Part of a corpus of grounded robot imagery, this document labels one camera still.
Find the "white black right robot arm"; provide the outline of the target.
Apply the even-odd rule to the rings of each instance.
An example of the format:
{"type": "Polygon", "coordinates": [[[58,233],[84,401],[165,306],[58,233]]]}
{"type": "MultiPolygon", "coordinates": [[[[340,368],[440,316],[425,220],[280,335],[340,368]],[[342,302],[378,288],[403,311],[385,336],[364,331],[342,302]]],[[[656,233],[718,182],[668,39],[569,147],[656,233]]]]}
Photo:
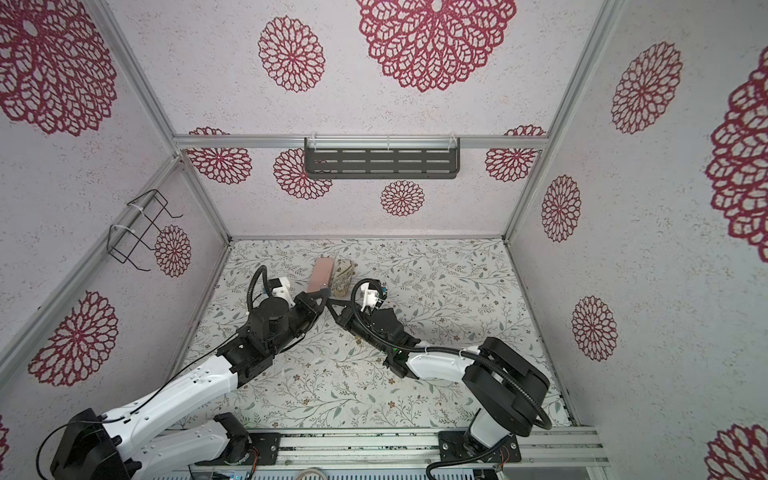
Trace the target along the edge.
{"type": "Polygon", "coordinates": [[[440,347],[407,333],[392,309],[364,312],[349,300],[331,300],[328,309],[338,326],[382,352],[383,366],[396,376],[464,385],[479,404],[465,434],[469,445],[490,448],[508,435],[527,437],[535,427],[552,428],[543,408],[550,381],[502,340],[440,347]]]}

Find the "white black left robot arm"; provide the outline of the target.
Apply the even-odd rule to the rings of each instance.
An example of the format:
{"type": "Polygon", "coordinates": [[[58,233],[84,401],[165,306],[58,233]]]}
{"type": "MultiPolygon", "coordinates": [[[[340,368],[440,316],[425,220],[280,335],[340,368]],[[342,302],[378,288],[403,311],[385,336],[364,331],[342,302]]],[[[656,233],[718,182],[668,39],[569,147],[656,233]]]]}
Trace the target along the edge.
{"type": "Polygon", "coordinates": [[[154,392],[101,415],[92,409],[59,427],[50,465],[55,479],[152,479],[197,462],[238,464],[254,452],[248,429],[232,413],[168,433],[182,417],[247,385],[271,368],[319,319],[328,289],[293,301],[269,296],[202,363],[192,363],[154,392]]]}

